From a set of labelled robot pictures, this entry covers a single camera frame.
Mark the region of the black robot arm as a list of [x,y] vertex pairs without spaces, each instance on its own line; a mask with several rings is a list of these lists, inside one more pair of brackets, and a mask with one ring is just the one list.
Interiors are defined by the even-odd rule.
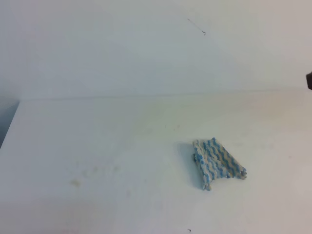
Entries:
[[312,90],[312,72],[306,74],[307,87]]

